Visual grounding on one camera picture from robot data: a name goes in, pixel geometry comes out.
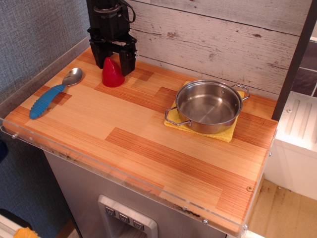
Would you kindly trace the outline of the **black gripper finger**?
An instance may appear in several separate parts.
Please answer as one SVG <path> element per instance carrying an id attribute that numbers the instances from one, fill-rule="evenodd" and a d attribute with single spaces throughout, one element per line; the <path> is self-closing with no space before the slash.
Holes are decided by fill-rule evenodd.
<path id="1" fill-rule="evenodd" d="M 138 51 L 136 49 L 133 49 L 131 51 L 121 50 L 119 52 L 121 72 L 123 76 L 127 76 L 129 73 L 134 71 L 137 53 Z"/>
<path id="2" fill-rule="evenodd" d="M 96 65 L 103 69 L 104 62 L 107 57 L 113 55 L 113 51 L 109 49 L 106 43 L 96 43 L 90 41 L 91 50 L 96 61 Z"/>

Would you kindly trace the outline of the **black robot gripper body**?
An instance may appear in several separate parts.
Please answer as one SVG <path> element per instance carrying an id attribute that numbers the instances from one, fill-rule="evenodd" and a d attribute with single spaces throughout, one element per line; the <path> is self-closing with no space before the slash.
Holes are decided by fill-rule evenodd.
<path id="1" fill-rule="evenodd" d="M 135 21 L 129 19 L 127 7 L 99 8 L 90 11 L 90 43 L 106 44 L 109 51 L 136 51 L 137 40 L 132 37 L 130 24 Z"/>

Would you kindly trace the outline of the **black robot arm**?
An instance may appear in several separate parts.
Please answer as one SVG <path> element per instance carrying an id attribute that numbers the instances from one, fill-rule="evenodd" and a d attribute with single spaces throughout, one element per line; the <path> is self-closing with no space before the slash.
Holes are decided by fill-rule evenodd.
<path id="1" fill-rule="evenodd" d="M 137 40 L 129 34 L 136 19 L 133 7 L 125 0 L 88 0 L 90 46 L 96 65 L 113 53 L 119 54 L 122 75 L 135 69 Z"/>

